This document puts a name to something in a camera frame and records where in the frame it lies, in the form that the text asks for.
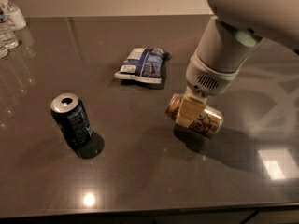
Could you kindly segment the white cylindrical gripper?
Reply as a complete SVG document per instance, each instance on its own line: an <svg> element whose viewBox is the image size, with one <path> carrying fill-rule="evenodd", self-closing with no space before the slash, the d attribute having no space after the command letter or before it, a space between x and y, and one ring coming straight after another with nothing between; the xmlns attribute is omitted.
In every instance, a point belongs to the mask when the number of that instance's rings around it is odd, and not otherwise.
<svg viewBox="0 0 299 224"><path fill-rule="evenodd" d="M224 73L208 67L194 53L186 70L187 89L181 99L176 124L188 128L205 110L206 96L223 94L233 82L239 69L233 73Z"/></svg>

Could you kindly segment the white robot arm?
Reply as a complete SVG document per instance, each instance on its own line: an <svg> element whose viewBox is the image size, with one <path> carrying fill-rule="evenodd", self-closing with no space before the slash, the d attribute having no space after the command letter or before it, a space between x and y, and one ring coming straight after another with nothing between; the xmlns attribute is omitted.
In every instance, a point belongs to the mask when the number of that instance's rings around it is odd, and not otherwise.
<svg viewBox="0 0 299 224"><path fill-rule="evenodd" d="M188 127L209 96L224 93L265 40L299 51L299 0L207 0L213 16L186 70L176 123Z"/></svg>

